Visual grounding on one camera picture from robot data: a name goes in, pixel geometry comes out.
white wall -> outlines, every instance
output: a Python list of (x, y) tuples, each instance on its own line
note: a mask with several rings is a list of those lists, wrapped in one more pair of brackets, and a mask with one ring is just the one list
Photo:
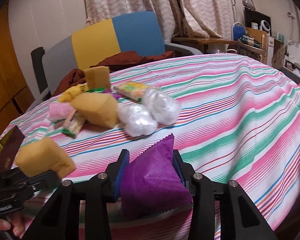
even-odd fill
[[(271, 18), (272, 30), (284, 35), (285, 44), (287, 44), (288, 39), (293, 39), (295, 41), (300, 40), (297, 13), (295, 11), (294, 3), (292, 0), (290, 1), (292, 5), (292, 13), (296, 17), (296, 19), (293, 20), (292, 29), (291, 18), (289, 18), (287, 14), (291, 11), (289, 0), (253, 0), (257, 11)], [(244, 24), (244, 7), (242, 5), (242, 0), (236, 0), (236, 8), (238, 21)]]
[(36, 100), (40, 98), (31, 51), (53, 45), (85, 27), (84, 0), (9, 0), (9, 26), (17, 59)]

gray chair panel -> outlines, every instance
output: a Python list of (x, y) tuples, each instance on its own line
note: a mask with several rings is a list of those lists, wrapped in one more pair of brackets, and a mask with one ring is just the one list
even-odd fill
[(72, 48), (71, 36), (46, 51), (42, 57), (42, 65), (49, 90), (53, 94), (60, 81), (72, 69), (78, 68)]
[(195, 48), (191, 48), (189, 46), (184, 46), (175, 43), (165, 43), (166, 51), (168, 50), (176, 50), (182, 52), (183, 56), (192, 56), (192, 55), (203, 55), (203, 53)]

metal screw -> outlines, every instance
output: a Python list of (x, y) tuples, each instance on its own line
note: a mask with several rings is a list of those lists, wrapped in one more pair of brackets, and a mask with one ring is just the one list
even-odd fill
[(69, 180), (69, 179), (67, 179), (64, 182), (62, 182), (62, 185), (65, 186), (65, 187), (70, 186), (70, 184), (71, 184), (71, 180)]
[(195, 178), (195, 179), (202, 179), (203, 178), (203, 176), (202, 176), (202, 174), (201, 173), (195, 173), (195, 174), (193, 174), (193, 177)]
[(231, 181), (229, 181), (229, 185), (231, 187), (236, 187), (238, 185), (238, 183), (235, 180), (231, 180)]
[(105, 172), (101, 172), (98, 174), (99, 179), (105, 179), (106, 177), (108, 177), (108, 175)]

pink sponge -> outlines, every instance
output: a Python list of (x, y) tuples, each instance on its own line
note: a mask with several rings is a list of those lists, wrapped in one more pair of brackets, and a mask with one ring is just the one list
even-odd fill
[(69, 103), (50, 103), (48, 119), (51, 122), (66, 119), (73, 110), (74, 108)]

purple snack bag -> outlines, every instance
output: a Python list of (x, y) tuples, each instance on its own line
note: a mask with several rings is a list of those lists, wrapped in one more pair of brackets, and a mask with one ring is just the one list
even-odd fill
[(168, 211), (193, 201), (172, 166), (173, 141), (171, 134), (126, 167), (120, 189), (125, 219)]
[(103, 90), (103, 93), (105, 93), (105, 94), (111, 94), (117, 100), (119, 100), (120, 98), (122, 98), (122, 95), (112, 93), (111, 89), (105, 89), (105, 90)]

